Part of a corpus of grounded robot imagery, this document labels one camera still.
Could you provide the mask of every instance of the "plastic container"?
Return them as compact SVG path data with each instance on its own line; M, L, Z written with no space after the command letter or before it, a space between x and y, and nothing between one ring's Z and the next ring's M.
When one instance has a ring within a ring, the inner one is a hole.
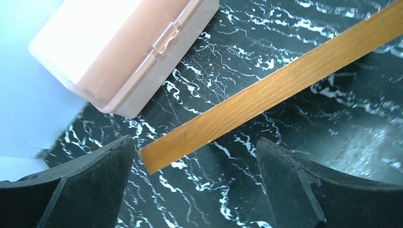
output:
M66 0L29 51L101 112L134 118L218 8L219 0Z

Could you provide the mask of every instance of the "marble surface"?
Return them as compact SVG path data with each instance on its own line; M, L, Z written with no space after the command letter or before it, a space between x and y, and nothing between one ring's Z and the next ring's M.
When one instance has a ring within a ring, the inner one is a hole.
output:
M139 151L389 3L221 0L137 118L89 105L47 162L56 166L126 134ZM402 64L398 38L155 175L136 157L117 227L269 228L255 155L260 137L355 176L403 184Z

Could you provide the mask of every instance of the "translucent plastic box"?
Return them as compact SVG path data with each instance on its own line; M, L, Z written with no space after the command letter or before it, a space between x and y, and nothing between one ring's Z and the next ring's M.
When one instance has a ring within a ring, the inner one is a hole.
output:
M29 51L101 112L134 118L218 8L219 0L66 0Z

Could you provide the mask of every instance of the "container lid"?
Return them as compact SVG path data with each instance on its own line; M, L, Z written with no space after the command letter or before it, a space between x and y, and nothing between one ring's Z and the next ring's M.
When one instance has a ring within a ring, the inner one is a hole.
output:
M29 50L65 87L103 108L162 54L200 0L66 0Z

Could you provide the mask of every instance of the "wooden stick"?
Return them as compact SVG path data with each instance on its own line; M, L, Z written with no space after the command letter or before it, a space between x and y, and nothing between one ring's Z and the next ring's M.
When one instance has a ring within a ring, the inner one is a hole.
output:
M403 34L403 0L384 8L146 146L149 173L170 165Z

